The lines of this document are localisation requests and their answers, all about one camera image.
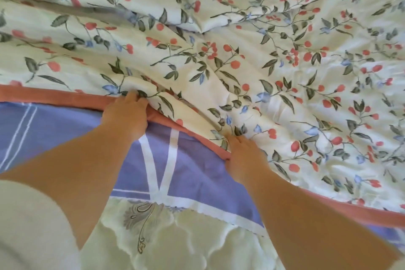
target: person's right hand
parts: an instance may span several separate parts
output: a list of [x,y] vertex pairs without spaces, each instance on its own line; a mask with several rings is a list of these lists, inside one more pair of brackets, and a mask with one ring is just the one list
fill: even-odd
[[230,135],[226,138],[229,141],[231,157],[225,162],[225,167],[235,181],[245,185],[248,178],[256,172],[270,169],[266,155],[254,141],[243,135]]

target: person's left hand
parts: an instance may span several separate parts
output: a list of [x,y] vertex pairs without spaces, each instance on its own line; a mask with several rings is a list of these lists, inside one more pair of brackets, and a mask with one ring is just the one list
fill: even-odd
[[119,134],[129,134],[133,141],[138,140],[148,126],[147,105],[146,98],[138,98],[135,91],[130,91],[127,96],[120,96],[104,109],[101,125]]

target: forearm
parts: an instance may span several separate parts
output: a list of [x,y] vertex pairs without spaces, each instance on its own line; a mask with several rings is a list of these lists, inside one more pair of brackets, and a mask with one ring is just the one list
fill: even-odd
[[287,270],[385,270],[401,257],[365,227],[267,168],[252,173],[245,186]]
[[132,138],[123,130],[100,125],[0,178],[50,196],[68,218],[81,248],[104,210],[131,144]]

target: hand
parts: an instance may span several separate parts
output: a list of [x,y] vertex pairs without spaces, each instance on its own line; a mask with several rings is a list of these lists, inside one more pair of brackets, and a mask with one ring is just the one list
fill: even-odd
[[146,121],[146,98],[138,99],[135,91],[127,96],[120,96],[114,103],[109,104],[101,118],[101,125],[120,135],[129,135],[132,141],[138,140],[145,133],[148,123]]
[[254,141],[243,135],[230,135],[226,138],[229,141],[231,157],[225,162],[225,167],[236,182],[245,185],[249,177],[256,175],[257,171],[270,169],[266,155]]

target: bedding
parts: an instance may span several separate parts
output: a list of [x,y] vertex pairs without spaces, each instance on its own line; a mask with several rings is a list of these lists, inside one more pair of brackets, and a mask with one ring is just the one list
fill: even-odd
[[224,134],[253,139],[294,185],[405,212],[403,0],[0,0],[0,11],[3,85],[137,89],[223,150]]

